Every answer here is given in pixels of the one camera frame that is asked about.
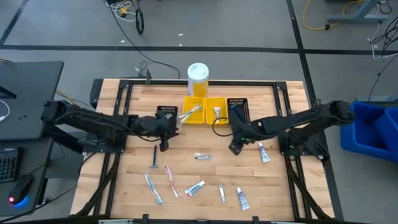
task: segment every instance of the blue bin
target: blue bin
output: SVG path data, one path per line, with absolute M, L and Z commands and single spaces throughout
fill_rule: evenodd
M 388 149 L 398 161 L 398 108 L 388 108 L 375 122 L 376 128 L 386 143 Z
M 350 107 L 355 113 L 355 120 L 341 127 L 341 147 L 347 151 L 397 161 L 375 125 L 383 116 L 384 108 L 356 101 Z

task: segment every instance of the computer keyboard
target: computer keyboard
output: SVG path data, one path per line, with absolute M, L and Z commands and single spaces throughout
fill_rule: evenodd
M 15 181 L 18 175 L 22 149 L 0 149 L 0 183 Z

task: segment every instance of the wooden tabletop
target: wooden tabletop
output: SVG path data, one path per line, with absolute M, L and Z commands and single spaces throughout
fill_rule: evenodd
M 113 113 L 118 83 L 118 79 L 104 80 L 98 112 Z M 292 112 L 307 110 L 303 83 L 287 82 L 287 86 Z M 181 114 L 183 97 L 187 95 L 185 85 L 134 85 L 128 114 L 153 116 L 159 105 L 178 106 Z M 209 86 L 208 96 L 247 98 L 252 120 L 277 115 L 274 94 L 268 86 Z M 280 96 L 282 108 L 285 108 L 282 94 Z M 217 127 L 217 131 L 228 134 L 231 130 Z M 285 162 L 277 139 L 263 141 L 271 158 L 265 164 L 261 161 L 257 143 L 245 146 L 242 153 L 235 156 L 228 149 L 230 141 L 231 137 L 215 135 L 207 124 L 184 124 L 180 127 L 180 135 L 169 141 L 170 149 L 158 153 L 159 168 L 151 169 L 155 143 L 129 136 L 121 156 L 111 217 L 142 218 L 142 214 L 148 213 L 149 218 L 157 219 L 252 220 L 252 216 L 258 216 L 260 220 L 294 220 Z M 196 152 L 211 154 L 212 158 L 194 160 Z M 79 211 L 97 188 L 103 157 L 103 154 L 96 154 L 83 166 L 71 213 Z M 322 163 L 313 156 L 302 156 L 302 164 L 308 191 L 325 213 L 333 217 Z M 172 192 L 164 165 L 168 165 L 174 175 L 181 193 L 179 198 Z M 146 183 L 145 170 L 149 171 L 164 201 L 161 206 L 157 205 L 155 195 Z M 183 191 L 201 180 L 206 184 L 192 198 L 187 198 Z M 224 186 L 226 203 L 221 201 L 220 184 Z M 246 195 L 250 209 L 241 210 L 236 187 Z M 303 217 L 301 195 L 298 190 L 296 192 Z M 101 211 L 104 211 L 106 194 Z

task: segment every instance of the gray floor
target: gray floor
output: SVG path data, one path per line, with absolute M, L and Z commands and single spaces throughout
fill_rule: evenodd
M 22 1 L 0 1 L 0 33 L 7 27 Z M 305 49 L 369 50 L 375 24 L 342 24 L 329 31 L 311 31 L 301 22 L 306 0 L 294 0 L 294 9 Z M 391 19 L 398 15 L 397 1 Z M 275 47 L 297 48 L 285 1 L 279 0 L 143 0 L 146 18 L 143 36 L 133 23 L 122 22 L 131 39 L 141 46 Z M 338 1 L 313 1 L 307 24 L 323 26 L 328 14 L 339 14 Z M 354 4 L 348 12 L 358 8 Z M 13 28 L 7 45 L 100 45 L 128 46 L 109 9 L 100 0 L 30 0 Z M 193 62 L 204 62 L 213 79 L 302 80 L 298 54 L 254 52 L 145 52 L 149 57 L 171 63 L 186 78 Z M 136 76 L 134 67 L 143 59 L 127 51 L 0 50 L 0 58 L 15 62 L 62 60 L 65 62 L 58 89 L 81 101 L 88 101 L 95 78 Z M 370 55 L 307 55 L 317 97 L 353 101 L 368 95 L 377 72 L 386 64 L 373 62 Z M 154 78 L 175 78 L 174 70 L 150 64 Z M 398 61 L 380 78 L 375 95 L 396 95 Z M 398 166 L 380 159 L 347 152 L 340 147 L 340 129 L 330 128 L 326 137 L 345 220 L 365 223 L 395 223 L 398 202 Z M 60 151 L 54 150 L 56 158 Z M 81 157 L 68 154 L 69 163 Z M 46 196 L 56 197 L 76 184 L 76 172 L 69 179 L 52 179 Z M 20 220 L 65 217 L 73 192 L 31 216 Z

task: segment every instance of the white cylindrical container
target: white cylindrical container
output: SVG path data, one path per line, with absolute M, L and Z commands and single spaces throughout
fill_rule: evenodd
M 188 88 L 191 96 L 207 97 L 209 68 L 204 63 L 193 63 L 188 68 Z

